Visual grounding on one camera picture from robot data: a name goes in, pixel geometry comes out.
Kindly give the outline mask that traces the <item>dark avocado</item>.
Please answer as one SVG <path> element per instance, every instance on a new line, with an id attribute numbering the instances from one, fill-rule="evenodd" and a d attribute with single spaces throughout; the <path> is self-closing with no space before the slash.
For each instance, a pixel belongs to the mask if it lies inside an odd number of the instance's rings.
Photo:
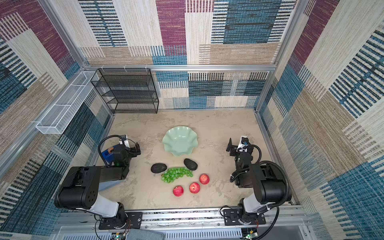
<path id="1" fill-rule="evenodd" d="M 198 164 L 191 159 L 184 159 L 184 165 L 190 170 L 195 171 L 198 168 Z"/>
<path id="2" fill-rule="evenodd" d="M 151 166 L 151 172 L 154 174 L 159 174 L 167 170 L 167 165 L 163 163 L 156 163 Z"/>

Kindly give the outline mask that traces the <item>red apple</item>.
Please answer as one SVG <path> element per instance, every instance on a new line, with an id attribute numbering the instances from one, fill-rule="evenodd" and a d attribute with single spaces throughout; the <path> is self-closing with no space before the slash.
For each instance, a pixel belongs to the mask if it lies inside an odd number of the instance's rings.
<path id="1" fill-rule="evenodd" d="M 197 194 L 200 191 L 201 187 L 198 183 L 193 182 L 189 186 L 189 190 L 192 194 Z"/>
<path id="2" fill-rule="evenodd" d="M 176 186 L 173 188 L 173 194 L 176 197 L 180 197 L 184 194 L 184 188 L 182 186 Z"/>
<path id="3" fill-rule="evenodd" d="M 202 185 L 207 185 L 210 182 L 210 177 L 207 174 L 201 174 L 199 181 Z"/>

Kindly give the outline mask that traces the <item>green grape bunch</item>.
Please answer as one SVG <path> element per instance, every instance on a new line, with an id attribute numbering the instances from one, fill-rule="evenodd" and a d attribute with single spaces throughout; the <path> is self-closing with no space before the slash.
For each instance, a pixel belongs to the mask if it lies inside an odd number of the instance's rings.
<path id="1" fill-rule="evenodd" d="M 164 183 L 172 183 L 175 180 L 182 177 L 193 177 L 193 171 L 189 170 L 186 167 L 182 168 L 170 168 L 162 174 L 162 181 Z"/>

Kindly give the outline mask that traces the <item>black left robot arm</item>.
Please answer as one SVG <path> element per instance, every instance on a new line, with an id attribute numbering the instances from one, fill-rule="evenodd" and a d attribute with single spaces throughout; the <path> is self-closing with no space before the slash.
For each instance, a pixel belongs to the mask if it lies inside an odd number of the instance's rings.
<path id="1" fill-rule="evenodd" d="M 122 229 L 130 219 L 124 205 L 99 194 L 100 183 L 126 179 L 132 158 L 141 154 L 139 143 L 125 135 L 110 135 L 97 147 L 103 166 L 72 167 L 54 198 L 59 209 L 84 211 L 101 217 L 100 229 Z"/>

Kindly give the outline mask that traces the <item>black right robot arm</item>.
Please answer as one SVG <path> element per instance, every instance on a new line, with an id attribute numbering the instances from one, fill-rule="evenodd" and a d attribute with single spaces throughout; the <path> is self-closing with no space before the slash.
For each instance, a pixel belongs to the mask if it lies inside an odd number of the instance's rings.
<path id="1" fill-rule="evenodd" d="M 263 161 L 260 147 L 251 144 L 247 137 L 241 137 L 238 145 L 229 140 L 226 151 L 235 158 L 235 171 L 230 182 L 240 189 L 253 189 L 253 193 L 242 198 L 236 209 L 220 211 L 225 225 L 264 225 L 266 212 L 292 198 L 287 174 L 278 164 Z"/>

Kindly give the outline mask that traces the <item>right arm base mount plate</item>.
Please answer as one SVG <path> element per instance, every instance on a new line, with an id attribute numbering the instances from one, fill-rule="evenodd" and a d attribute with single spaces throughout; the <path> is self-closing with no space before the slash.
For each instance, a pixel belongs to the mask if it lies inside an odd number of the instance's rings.
<path id="1" fill-rule="evenodd" d="M 239 213 L 236 209 L 224 208 L 220 210 L 226 226 L 249 226 L 266 224 L 265 217 L 258 214 Z"/>

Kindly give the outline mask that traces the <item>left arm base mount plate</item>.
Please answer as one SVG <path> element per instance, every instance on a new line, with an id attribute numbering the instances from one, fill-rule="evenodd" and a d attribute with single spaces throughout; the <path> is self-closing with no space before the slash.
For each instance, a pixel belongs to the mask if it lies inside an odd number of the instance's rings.
<path id="1" fill-rule="evenodd" d="M 142 224 L 143 212 L 128 212 L 120 217 L 102 218 L 98 230 L 139 229 Z"/>

